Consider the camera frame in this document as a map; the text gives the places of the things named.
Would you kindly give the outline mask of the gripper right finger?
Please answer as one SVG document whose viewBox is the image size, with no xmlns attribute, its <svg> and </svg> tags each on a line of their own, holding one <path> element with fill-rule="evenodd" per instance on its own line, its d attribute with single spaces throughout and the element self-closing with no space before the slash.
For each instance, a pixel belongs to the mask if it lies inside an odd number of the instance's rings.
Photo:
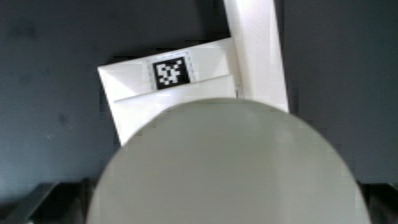
<svg viewBox="0 0 398 224">
<path fill-rule="evenodd" d="M 359 184 L 371 224 L 398 224 L 398 189 L 389 184 Z"/>
</svg>

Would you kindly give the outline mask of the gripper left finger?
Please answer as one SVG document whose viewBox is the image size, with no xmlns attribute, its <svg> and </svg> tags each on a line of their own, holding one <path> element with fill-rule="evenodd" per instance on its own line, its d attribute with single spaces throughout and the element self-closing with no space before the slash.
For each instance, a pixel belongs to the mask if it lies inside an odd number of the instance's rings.
<svg viewBox="0 0 398 224">
<path fill-rule="evenodd" d="M 87 224 L 94 188 L 91 178 L 41 183 L 0 218 L 0 224 Z"/>
</svg>

